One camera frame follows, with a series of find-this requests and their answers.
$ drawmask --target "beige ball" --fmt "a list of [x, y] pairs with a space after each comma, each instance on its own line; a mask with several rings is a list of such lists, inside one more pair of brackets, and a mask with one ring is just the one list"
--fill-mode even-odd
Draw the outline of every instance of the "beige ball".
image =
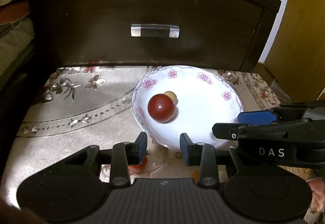
[[164, 94], [166, 96], [169, 96], [175, 102], [175, 104], [177, 104], [177, 97], [176, 97], [176, 94], [174, 92], [166, 91]]

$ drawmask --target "red ball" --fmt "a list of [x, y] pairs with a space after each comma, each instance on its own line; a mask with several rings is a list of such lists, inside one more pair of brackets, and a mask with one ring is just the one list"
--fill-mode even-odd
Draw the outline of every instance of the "red ball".
[[156, 94], [148, 103], [149, 115], [158, 122], [166, 122], [176, 113], [175, 102], [165, 94]]

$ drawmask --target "floral tablecloth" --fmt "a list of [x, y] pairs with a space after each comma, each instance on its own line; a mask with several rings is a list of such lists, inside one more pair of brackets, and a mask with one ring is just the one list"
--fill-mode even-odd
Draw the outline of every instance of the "floral tablecloth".
[[[2, 177], [0, 195], [18, 206], [16, 190], [30, 175], [92, 145], [112, 148], [123, 141], [134, 141], [141, 132], [131, 109], [132, 91], [147, 73], [159, 67], [73, 67], [59, 68], [27, 112], [12, 146]], [[257, 74], [211, 70], [239, 95], [246, 111], [279, 105], [279, 100]], [[181, 153], [170, 151], [148, 139], [147, 165], [130, 170], [135, 177], [192, 177], [198, 167], [183, 163]], [[109, 180], [109, 165], [100, 174]], [[297, 170], [301, 175], [308, 172]], [[227, 176], [220, 166], [220, 181]]]

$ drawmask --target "person's hand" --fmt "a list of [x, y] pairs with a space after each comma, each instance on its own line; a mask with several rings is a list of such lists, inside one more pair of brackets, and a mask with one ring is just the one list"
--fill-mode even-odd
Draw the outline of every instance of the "person's hand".
[[308, 185], [313, 192], [313, 200], [311, 202], [310, 211], [321, 211], [325, 201], [325, 183], [322, 178], [316, 178], [308, 181]]
[[9, 206], [0, 198], [0, 223], [1, 224], [47, 224], [29, 209], [19, 210]]

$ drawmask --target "pink flower pattern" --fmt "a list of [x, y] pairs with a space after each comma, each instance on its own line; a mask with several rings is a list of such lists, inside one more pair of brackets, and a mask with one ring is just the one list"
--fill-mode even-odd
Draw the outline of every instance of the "pink flower pattern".
[[96, 72], [96, 69], [95, 69], [95, 67], [93, 67], [93, 66], [87, 66], [87, 67], [85, 67], [85, 69], [83, 70], [83, 73], [86, 74], [86, 73], [88, 73], [89, 71], [93, 74], [93, 73]]
[[146, 91], [151, 89], [155, 84], [157, 84], [157, 80], [150, 79], [150, 78], [145, 78], [142, 85], [145, 88]]
[[204, 82], [207, 82], [208, 84], [213, 84], [210, 77], [205, 73], [199, 72], [198, 78]]
[[172, 69], [168, 72], [168, 78], [176, 78], [176, 77], [177, 77], [177, 71]]
[[231, 92], [224, 92], [222, 94], [222, 97], [224, 98], [225, 101], [228, 101], [229, 99], [231, 99]]
[[142, 107], [138, 106], [138, 111], [139, 111], [140, 116], [141, 116], [142, 118], [145, 118], [145, 117], [146, 117], [146, 115], [144, 114], [144, 110], [143, 110]]
[[268, 99], [269, 96], [266, 93], [260, 92], [258, 93], [260, 95], [261, 98], [263, 98], [264, 100]]

